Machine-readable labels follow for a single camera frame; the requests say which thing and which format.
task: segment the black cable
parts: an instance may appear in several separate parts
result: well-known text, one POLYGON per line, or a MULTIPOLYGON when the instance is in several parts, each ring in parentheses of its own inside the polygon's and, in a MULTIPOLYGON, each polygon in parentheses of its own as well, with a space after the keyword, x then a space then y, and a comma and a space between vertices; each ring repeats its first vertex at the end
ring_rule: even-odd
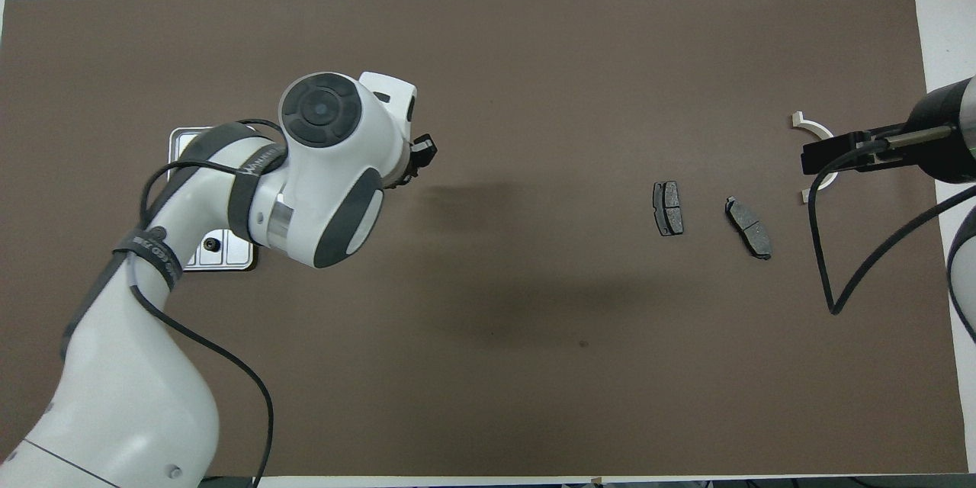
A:
MULTIPOLYGON (((861 486, 864 486, 864 488, 887 488, 886 486, 879 486, 878 484, 867 484, 867 482, 861 480, 858 477, 847 477, 847 478, 849 480, 851 480, 852 482, 856 482, 857 484, 860 484, 861 486)), ((898 488, 917 488, 917 487, 899 486, 898 488)))
POLYGON ((970 198, 976 197, 976 187, 970 187, 961 193, 955 194, 955 196, 952 196, 952 198, 942 201, 940 204, 935 204, 935 206, 930 207, 928 210, 918 214, 918 216, 914 217, 914 219, 909 221, 909 223, 905 223, 899 230, 895 231, 884 242, 882 242, 874 252, 871 252, 871 255, 868 255, 868 258, 866 258, 857 268, 857 270, 854 271, 854 275, 851 276, 851 279, 847 282, 846 286, 844 286, 844 289, 841 291, 840 297, 837 298, 837 301, 833 301, 833 293, 830 290, 830 279, 827 278, 827 266, 824 260, 824 250, 820 244, 820 230, 817 226, 816 190, 820 185, 820 182, 823 180, 822 175, 825 175, 826 172, 839 167, 839 165, 844 164, 844 162, 857 158, 861 154, 868 154, 869 152, 883 150, 884 148, 886 148, 886 145, 877 147, 871 146, 871 143, 869 143, 867 146, 862 147, 859 150, 841 155, 830 164, 827 164, 827 167, 823 168, 822 171, 818 173, 817 177, 813 181, 813 186, 810 187, 810 202, 808 204, 810 213, 810 234, 813 237, 814 254, 817 256, 817 268, 820 270, 820 282, 823 284, 824 288, 823 296, 826 297, 827 307, 830 308, 830 314, 833 315, 840 314, 840 311, 844 308, 844 304, 847 303, 848 298, 850 298, 851 294, 854 293, 854 289, 857 288, 858 284, 861 283, 861 280, 864 279, 865 275, 868 274, 868 270, 871 270, 872 266, 875 266, 875 263, 878 262, 878 260, 881 259, 881 257, 889 251, 889 249, 892 249, 903 238, 911 234, 912 231, 917 230, 917 228, 921 227, 921 225, 927 223, 927 221, 933 220, 934 217, 939 216, 939 214, 941 214, 943 211, 951 209, 951 207, 958 206, 970 198))
POLYGON ((149 314, 159 319, 163 324, 175 329, 177 332, 180 332, 182 335, 186 336, 186 338, 192 339, 193 342, 200 343, 200 345, 212 350, 212 352, 216 352, 220 356, 223 356, 223 358, 230 360, 234 366, 237 366, 245 374, 248 374, 248 377, 250 377, 251 380, 258 385, 258 389, 261 390, 261 395, 265 398, 265 405, 268 406, 268 436, 266 436, 265 439, 265 452, 261 456, 261 466, 258 467, 258 474, 255 475, 254 481, 251 484, 253 488, 257 488, 258 483, 261 482, 261 478, 265 476, 265 467, 268 466, 268 457, 271 456, 271 437, 272 433, 275 432, 275 408, 271 404, 271 392, 268 392, 268 387, 266 387, 265 382, 261 380, 261 377, 258 376, 257 372, 252 370, 251 367, 245 364, 243 360, 234 356, 234 354, 229 352, 229 350, 222 348, 222 346, 217 345, 215 342, 211 342, 209 339, 204 338, 204 336, 199 335, 197 332, 193 332, 192 329, 186 328, 184 325, 180 324, 177 320, 170 317, 170 315, 164 313, 163 311, 157 310, 156 305, 150 303, 150 301, 146 299, 146 296, 143 296, 143 293, 139 290, 139 287, 136 285, 129 286, 129 291, 131 291, 133 297, 136 298, 136 301, 139 301, 139 305, 142 305, 146 312, 149 312, 149 314))
POLYGON ((892 129, 891 129, 891 130, 888 130, 888 131, 882 131, 881 133, 876 133, 876 134, 875 134, 874 136, 872 136, 872 139, 873 139, 873 140, 881 140, 881 138, 883 138, 883 137, 892 137, 892 136, 898 136, 898 134, 899 134, 899 133, 901 133, 901 131, 902 131, 903 129, 904 129, 904 127, 903 127, 903 126, 899 126, 899 127, 892 127, 892 129))
POLYGON ((218 172, 231 173, 231 175, 237 173, 237 169, 230 168, 229 165, 217 164, 216 162, 206 160, 177 160, 169 162, 167 165, 157 169, 149 177, 146 185, 143 186, 143 195, 139 199, 139 228, 141 230, 149 227, 149 192, 153 189, 153 185, 156 184, 156 180, 161 178, 163 173, 173 168, 210 168, 216 169, 218 172))
POLYGON ((256 126, 273 127, 273 129, 278 133, 281 133, 282 136, 285 134, 284 131, 281 129, 281 127, 278 126, 278 124, 271 122, 271 120, 262 119, 262 117, 247 117, 244 120, 237 120, 237 123, 247 124, 247 126, 251 126, 251 124, 255 124, 256 126))
POLYGON ((824 178, 833 172, 834 169, 841 167, 841 165, 847 164, 852 160, 860 158, 867 154, 872 154, 876 152, 881 152, 888 148, 888 141, 868 141, 861 148, 854 149, 852 151, 847 151, 846 153, 840 155, 839 157, 833 159, 817 173, 816 178, 813 179, 812 185, 810 185, 810 195, 807 201, 807 211, 810 217, 810 236, 813 238, 813 254, 817 258, 817 270, 820 272, 820 283, 823 285, 823 297, 827 299, 827 308, 830 310, 830 314, 838 314, 841 308, 844 307, 847 298, 841 296, 839 303, 834 303, 833 301, 833 290, 830 289, 830 277, 827 276, 827 263, 824 259, 824 248, 820 244, 820 227, 817 225, 817 191, 820 189, 820 183, 824 181, 824 178))

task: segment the gray brake pad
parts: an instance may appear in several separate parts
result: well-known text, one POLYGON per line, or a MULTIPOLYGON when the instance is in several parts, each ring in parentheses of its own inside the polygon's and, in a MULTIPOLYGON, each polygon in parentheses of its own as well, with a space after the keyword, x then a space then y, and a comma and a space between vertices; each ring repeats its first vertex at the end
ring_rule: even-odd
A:
POLYGON ((654 219, 658 223, 661 236, 674 236, 684 232, 676 181, 654 183, 654 219))
POLYGON ((752 210, 736 200, 734 196, 730 196, 725 202, 725 214, 742 235, 746 247, 753 256, 760 259, 773 256, 773 247, 769 241, 769 234, 766 233, 766 227, 759 222, 759 217, 752 210))

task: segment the robotic arm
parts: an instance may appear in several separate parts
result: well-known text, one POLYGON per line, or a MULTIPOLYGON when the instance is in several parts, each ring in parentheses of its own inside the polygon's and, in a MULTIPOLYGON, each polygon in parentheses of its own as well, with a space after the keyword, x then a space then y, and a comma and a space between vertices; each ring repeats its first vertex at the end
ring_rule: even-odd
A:
POLYGON ((313 267, 355 254, 384 189, 436 154, 429 136, 409 138, 416 95, 386 75, 306 75, 279 103, 287 148, 240 123, 195 138, 69 324, 62 379, 0 486, 197 486, 217 449, 217 406, 144 307, 163 310, 217 228, 313 267))

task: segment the brown paper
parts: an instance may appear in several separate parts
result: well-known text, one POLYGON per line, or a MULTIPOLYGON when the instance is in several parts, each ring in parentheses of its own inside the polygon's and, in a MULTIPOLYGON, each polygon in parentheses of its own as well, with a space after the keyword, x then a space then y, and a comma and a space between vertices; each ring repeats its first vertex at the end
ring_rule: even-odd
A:
MULTIPOLYGON (((0 453, 51 397, 170 131, 370 70, 418 85, 414 134, 440 153, 362 251, 319 271, 261 249, 169 301, 271 388, 268 474, 965 470, 937 227, 831 317, 799 203, 814 137, 788 123, 905 120, 913 0, 42 0, 4 23, 0 453), (685 234, 663 238, 669 179, 685 234)), ((843 173, 820 199, 834 286, 933 200, 918 169, 843 173)), ((250 474, 258 391, 178 342, 220 408, 212 474, 250 474)))

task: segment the circular joint cap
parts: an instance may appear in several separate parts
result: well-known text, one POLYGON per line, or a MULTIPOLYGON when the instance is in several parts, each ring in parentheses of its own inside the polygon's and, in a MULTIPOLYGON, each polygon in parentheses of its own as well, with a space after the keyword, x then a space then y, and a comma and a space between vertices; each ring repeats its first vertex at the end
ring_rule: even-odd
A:
POLYGON ((359 125, 362 104, 351 79, 337 74, 311 75, 286 93, 281 122, 290 136, 309 147, 345 141, 359 125))

